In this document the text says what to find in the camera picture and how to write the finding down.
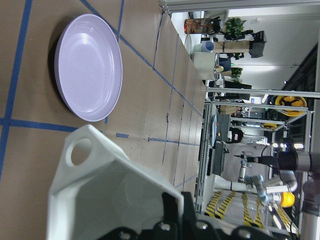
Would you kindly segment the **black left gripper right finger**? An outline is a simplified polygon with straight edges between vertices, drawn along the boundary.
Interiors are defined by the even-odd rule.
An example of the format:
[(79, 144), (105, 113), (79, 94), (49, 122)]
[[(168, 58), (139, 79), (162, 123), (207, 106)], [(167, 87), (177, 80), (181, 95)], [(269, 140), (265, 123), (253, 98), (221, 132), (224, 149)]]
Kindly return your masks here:
[(197, 221), (197, 217), (195, 212), (193, 196), (190, 192), (187, 191), (182, 191), (181, 194), (184, 199), (182, 215), (183, 223), (195, 224)]

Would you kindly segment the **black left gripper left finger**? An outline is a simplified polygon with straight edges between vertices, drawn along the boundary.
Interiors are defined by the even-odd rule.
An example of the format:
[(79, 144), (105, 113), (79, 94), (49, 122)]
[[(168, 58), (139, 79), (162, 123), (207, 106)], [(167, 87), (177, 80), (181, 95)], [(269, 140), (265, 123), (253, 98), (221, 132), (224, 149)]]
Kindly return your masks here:
[(163, 220), (165, 222), (177, 224), (179, 220), (179, 214), (176, 198), (167, 192), (163, 192), (161, 197), (163, 203)]

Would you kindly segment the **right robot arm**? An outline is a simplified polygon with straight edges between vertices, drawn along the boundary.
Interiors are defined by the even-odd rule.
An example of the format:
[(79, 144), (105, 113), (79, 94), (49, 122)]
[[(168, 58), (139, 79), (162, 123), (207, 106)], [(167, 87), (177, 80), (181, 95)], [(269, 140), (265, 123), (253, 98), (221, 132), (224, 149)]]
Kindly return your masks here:
[(250, 163), (274, 165), (279, 170), (320, 172), (320, 153), (308, 151), (279, 151), (275, 156), (248, 156)]

